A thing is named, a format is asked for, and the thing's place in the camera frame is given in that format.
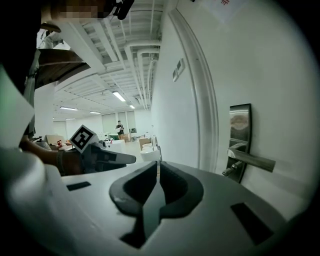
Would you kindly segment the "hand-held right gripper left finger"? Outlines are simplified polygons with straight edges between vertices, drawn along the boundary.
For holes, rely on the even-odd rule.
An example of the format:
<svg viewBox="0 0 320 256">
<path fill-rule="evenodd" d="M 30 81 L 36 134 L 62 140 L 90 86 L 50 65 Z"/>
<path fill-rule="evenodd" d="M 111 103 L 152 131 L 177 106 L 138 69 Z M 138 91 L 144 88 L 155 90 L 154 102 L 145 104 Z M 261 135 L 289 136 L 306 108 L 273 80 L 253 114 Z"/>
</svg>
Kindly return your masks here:
<svg viewBox="0 0 320 256">
<path fill-rule="evenodd" d="M 152 161 L 112 183 L 109 196 L 121 213 L 143 215 L 143 206 L 157 183 L 157 167 L 158 163 Z"/>
</svg>

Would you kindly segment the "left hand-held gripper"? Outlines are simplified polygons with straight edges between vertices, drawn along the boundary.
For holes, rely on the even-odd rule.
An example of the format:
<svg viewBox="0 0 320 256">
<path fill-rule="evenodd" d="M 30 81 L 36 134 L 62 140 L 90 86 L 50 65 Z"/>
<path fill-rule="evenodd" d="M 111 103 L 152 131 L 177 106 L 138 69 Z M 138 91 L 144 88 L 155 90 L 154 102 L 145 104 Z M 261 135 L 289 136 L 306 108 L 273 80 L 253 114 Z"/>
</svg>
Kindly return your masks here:
<svg viewBox="0 0 320 256">
<path fill-rule="evenodd" d="M 134 155 L 107 150 L 97 134 L 85 125 L 81 125 L 69 141 L 74 147 L 74 158 L 81 173 L 116 170 L 134 164 L 137 160 Z"/>
</svg>

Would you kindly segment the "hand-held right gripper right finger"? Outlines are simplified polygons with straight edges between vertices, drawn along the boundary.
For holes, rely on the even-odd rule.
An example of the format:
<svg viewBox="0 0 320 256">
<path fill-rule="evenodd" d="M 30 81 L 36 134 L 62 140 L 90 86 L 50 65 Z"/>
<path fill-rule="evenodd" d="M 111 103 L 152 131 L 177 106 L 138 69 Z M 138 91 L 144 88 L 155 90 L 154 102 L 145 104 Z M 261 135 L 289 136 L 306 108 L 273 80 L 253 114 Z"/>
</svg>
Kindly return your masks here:
<svg viewBox="0 0 320 256">
<path fill-rule="evenodd" d="M 160 163 L 159 182 L 165 198 L 165 206 L 159 210 L 161 219 L 184 218 L 203 199 L 204 187 L 196 177 L 164 161 Z"/>
</svg>

